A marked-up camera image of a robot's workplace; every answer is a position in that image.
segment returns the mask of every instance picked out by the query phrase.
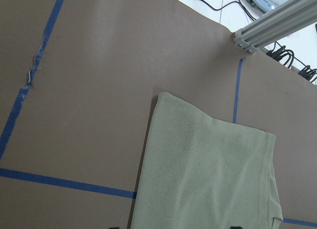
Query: cloth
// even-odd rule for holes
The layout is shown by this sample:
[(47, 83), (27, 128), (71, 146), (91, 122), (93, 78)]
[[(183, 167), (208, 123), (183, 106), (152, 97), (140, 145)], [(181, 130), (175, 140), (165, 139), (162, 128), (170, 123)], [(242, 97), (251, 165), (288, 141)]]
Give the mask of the cloth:
[(132, 229), (277, 229), (275, 136), (166, 92), (149, 130)]

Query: blue tape line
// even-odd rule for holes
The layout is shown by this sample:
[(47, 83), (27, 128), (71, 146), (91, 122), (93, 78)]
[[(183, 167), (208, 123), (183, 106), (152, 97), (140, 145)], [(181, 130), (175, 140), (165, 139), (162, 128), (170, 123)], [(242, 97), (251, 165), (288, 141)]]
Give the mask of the blue tape line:
[(27, 97), (29, 88), (32, 86), (32, 82), (35, 76), (36, 71), (39, 68), (39, 64), (41, 62), (42, 56), (44, 54), (46, 45), (50, 39), (54, 24), (56, 22), (56, 19), (58, 17), (58, 14), (60, 12), (61, 6), (63, 5), (64, 0), (56, 0), (55, 5), (53, 7), (53, 10), (51, 12), (51, 15), (49, 17), (49, 20), (46, 24), (46, 27), (43, 32), (43, 42), (41, 43), (40, 49), (38, 50), (37, 54), (34, 57), (34, 65), (32, 68), (29, 70), (29, 81), (28, 81), (28, 86), (25, 88), (21, 88), (19, 91), (18, 96), (15, 99), (15, 103), (13, 105), (13, 108), (11, 110), (11, 113), (8, 117), (8, 120), (6, 121), (5, 127), (3, 129), (3, 132), (0, 137), (0, 160), (2, 159), (5, 147), (10, 139), (10, 136), (12, 134), (15, 121), (18, 118), (21, 108), (22, 108), (22, 103), (24, 99)]
[(0, 137), (0, 159), (2, 158), (5, 147), (9, 141), (9, 138), (11, 136), (11, 133), (15, 125), (15, 120), (19, 116), (19, 113), (22, 108), (22, 103), (25, 97), (27, 96), (28, 91), (29, 91), (29, 88), (21, 88), (18, 93), (18, 96), (15, 99), (13, 108), (11, 110), (8, 120), (6, 121), (5, 127)]
[(317, 223), (305, 222), (305, 221), (300, 221), (300, 220), (295, 220), (290, 218), (284, 218), (283, 222), (317, 228)]
[(90, 183), (82, 183), (77, 181), (69, 181), (54, 177), (48, 177), (48, 176), (41, 176), (41, 175), (35, 175), (31, 173), (25, 173), (20, 171), (13, 171), (8, 169), (0, 168), (0, 176), (11, 178), (11, 179), (17, 179), (22, 181), (29, 181), (29, 182), (35, 182), (35, 183), (43, 183), (43, 184), (49, 184), (49, 185), (55, 185), (65, 188), (73, 188), (78, 190), (84, 190), (89, 192), (95, 192), (95, 193), (103, 193), (108, 195), (114, 195), (119, 197), (125, 197), (125, 198), (136, 198), (137, 193), (117, 188), (109, 188), (105, 186), (99, 186), (95, 184)]
[(232, 122), (234, 124), (237, 123), (240, 78), (241, 78), (242, 64), (243, 64), (244, 60), (245, 60), (245, 58), (240, 59), (239, 66), (238, 66), (237, 82), (236, 82), (236, 94), (235, 94), (235, 97), (234, 97), (233, 118), (232, 118)]

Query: folded cloth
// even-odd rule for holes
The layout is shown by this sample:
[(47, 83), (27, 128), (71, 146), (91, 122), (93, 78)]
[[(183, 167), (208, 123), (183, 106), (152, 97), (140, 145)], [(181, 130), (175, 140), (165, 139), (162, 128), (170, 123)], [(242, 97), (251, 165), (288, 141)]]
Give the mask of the folded cloth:
[(149, 130), (132, 229), (277, 229), (275, 136), (166, 92)]

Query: blue tape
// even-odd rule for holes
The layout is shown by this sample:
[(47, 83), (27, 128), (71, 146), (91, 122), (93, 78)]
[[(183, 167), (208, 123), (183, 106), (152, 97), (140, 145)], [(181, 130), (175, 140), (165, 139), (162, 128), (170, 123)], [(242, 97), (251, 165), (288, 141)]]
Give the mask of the blue tape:
[(233, 117), (232, 117), (232, 122), (234, 124), (237, 123), (238, 101), (239, 101), (239, 90), (240, 90), (240, 78), (241, 78), (242, 64), (243, 64), (244, 60), (245, 60), (245, 58), (240, 59), (239, 66), (238, 66), (237, 82), (236, 82), (236, 94), (235, 94), (235, 97), (234, 97), (234, 107), (233, 107)]
[(305, 222), (305, 221), (300, 221), (300, 220), (295, 220), (295, 219), (290, 219), (290, 218), (284, 218), (283, 222), (317, 228), (317, 223)]
[(58, 14), (60, 12), (60, 9), (63, 5), (64, 0), (56, 0), (55, 5), (53, 7), (53, 10), (51, 12), (51, 15), (49, 17), (49, 20), (46, 24), (46, 27), (44, 29), (43, 32), (43, 41), (41, 43), (40, 49), (38, 50), (37, 54), (34, 57), (34, 65), (32, 68), (30, 68), (29, 70), (29, 81), (28, 81), (28, 85), (25, 88), (21, 88), (18, 96), (15, 99), (15, 103), (13, 105), (13, 108), (10, 112), (10, 115), (8, 117), (8, 120), (5, 124), (5, 127), (3, 129), (3, 132), (1, 134), (0, 137), (0, 160), (2, 159), (5, 147), (10, 139), (10, 136), (12, 134), (14, 125), (15, 125), (15, 121), (18, 118), (21, 108), (22, 108), (22, 103), (24, 101), (24, 99), (27, 97), (29, 88), (32, 86), (32, 82), (35, 76), (36, 71), (39, 68), (42, 56), (44, 54), (46, 45), (50, 39), (54, 24), (56, 22), (56, 19), (58, 17)]
[(82, 183), (77, 181), (69, 181), (54, 177), (48, 177), (48, 176), (41, 176), (41, 175), (35, 175), (31, 173), (25, 173), (21, 171), (13, 171), (8, 169), (0, 168), (0, 176), (16, 179), (16, 180), (22, 180), (22, 181), (29, 181), (29, 182), (35, 182), (35, 183), (43, 183), (43, 184), (49, 184), (49, 185), (55, 185), (65, 188), (73, 188), (78, 190), (84, 190), (89, 192), (95, 192), (95, 193), (103, 193), (108, 195), (114, 195), (119, 197), (125, 197), (125, 198), (136, 198), (137, 193), (117, 188), (110, 188), (90, 183)]

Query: gray-green fabric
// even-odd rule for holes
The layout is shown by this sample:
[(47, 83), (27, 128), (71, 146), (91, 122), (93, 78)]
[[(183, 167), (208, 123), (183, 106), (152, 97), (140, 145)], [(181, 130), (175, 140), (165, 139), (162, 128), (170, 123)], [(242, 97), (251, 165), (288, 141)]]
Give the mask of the gray-green fabric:
[(166, 92), (147, 140), (132, 229), (277, 229), (275, 136)]

